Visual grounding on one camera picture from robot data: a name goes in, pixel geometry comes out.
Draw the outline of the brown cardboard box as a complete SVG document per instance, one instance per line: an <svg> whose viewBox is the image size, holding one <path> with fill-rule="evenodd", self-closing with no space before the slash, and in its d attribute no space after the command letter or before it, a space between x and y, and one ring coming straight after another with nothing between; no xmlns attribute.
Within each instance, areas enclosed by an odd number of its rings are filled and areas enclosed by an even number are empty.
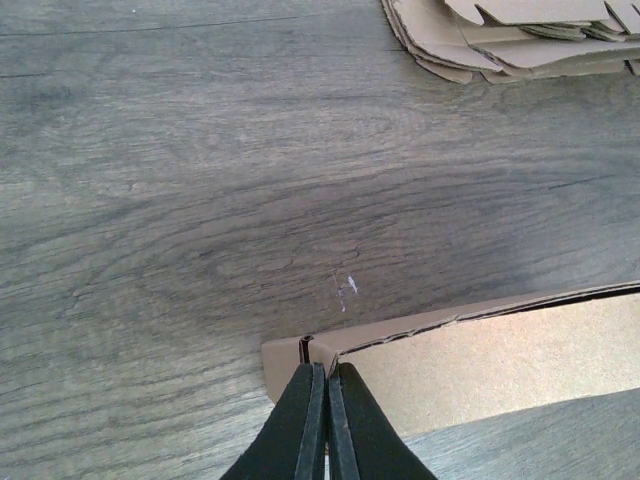
<svg viewBox="0 0 640 480"><path fill-rule="evenodd" d="M263 344L277 400L303 359L350 363L413 436L639 385L635 282L531 294Z"/></svg>

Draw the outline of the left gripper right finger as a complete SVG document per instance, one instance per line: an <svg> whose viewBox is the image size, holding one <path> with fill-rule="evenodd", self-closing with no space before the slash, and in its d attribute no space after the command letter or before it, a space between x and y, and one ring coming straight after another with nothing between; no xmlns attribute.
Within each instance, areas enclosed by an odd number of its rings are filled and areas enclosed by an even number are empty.
<svg viewBox="0 0 640 480"><path fill-rule="evenodd" d="M328 380L332 479L433 479L401 440L356 367L340 364Z"/></svg>

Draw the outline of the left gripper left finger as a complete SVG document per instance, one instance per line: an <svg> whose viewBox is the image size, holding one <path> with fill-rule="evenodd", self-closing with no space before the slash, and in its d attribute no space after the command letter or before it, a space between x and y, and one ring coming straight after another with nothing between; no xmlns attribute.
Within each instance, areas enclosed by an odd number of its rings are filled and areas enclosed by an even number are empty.
<svg viewBox="0 0 640 480"><path fill-rule="evenodd" d="M322 365L299 365L254 441L222 477L322 479L327 431L325 382Z"/></svg>

